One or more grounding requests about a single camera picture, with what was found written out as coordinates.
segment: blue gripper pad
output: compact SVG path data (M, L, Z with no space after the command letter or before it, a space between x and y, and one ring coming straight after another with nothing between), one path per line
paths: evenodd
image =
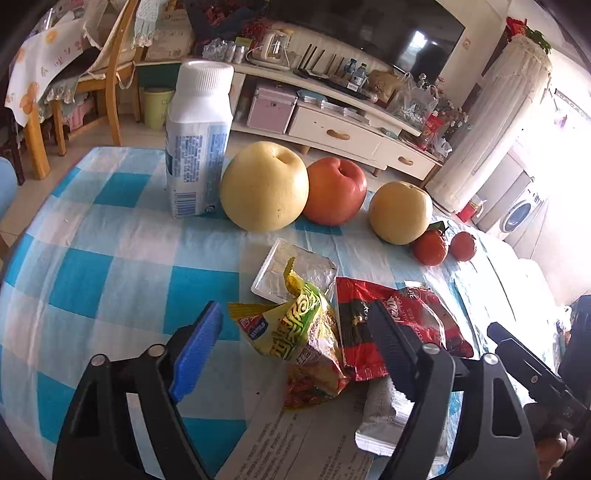
M201 313L195 330L174 363L173 383L168 390L173 402L179 403L195 388L213 345L222 331L222 321L222 306L216 301L211 301Z

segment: blue chair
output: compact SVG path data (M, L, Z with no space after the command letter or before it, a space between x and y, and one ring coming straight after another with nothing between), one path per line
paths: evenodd
M17 175L12 164L0 157L0 219L4 216L17 194ZM8 253L8 245L0 235L0 260Z

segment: blue and white tablecloth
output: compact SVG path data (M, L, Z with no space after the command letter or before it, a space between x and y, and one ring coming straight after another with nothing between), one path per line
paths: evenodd
M407 247L387 244L371 231L371 193L341 227L299 218L276 232L248 233L221 209L172 218L165 187L164 151L95 148L47 199L7 267L0 289L0 413L47 478L90 357L100 352L124 359L166 343L209 300L260 301L251 284L278 237L329 257L342 276L386 286L425 281L478 357L490 348L484 338L488 323L498 320L513 331L516 324L525 326L525 343L550 359L552 319L540 320L528 307L530 294L519 291L527 279L506 244L481 237L471 262L448 258L438 267L422 267ZM449 239L465 229L451 223ZM512 282L509 302L505 290ZM224 319L194 393L179 405L210 475L245 431L278 361L259 356ZM132 419L141 415L133 398L130 407ZM459 402L450 407L452 417L458 408ZM146 432L136 434L147 471L158 474L153 452L143 454Z

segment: white bottle cap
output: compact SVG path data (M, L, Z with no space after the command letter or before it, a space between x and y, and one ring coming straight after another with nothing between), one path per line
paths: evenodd
M228 94L232 84L234 68L227 63L209 60L183 62L177 78L177 92Z

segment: drawer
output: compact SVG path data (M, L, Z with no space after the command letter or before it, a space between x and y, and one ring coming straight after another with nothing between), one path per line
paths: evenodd
M344 150L362 158L372 158L382 137L345 120L298 106L289 136Z
M382 142L372 159L385 163L388 167L408 173L419 180L423 180L435 166L434 162L416 150L397 140L384 137L382 137Z

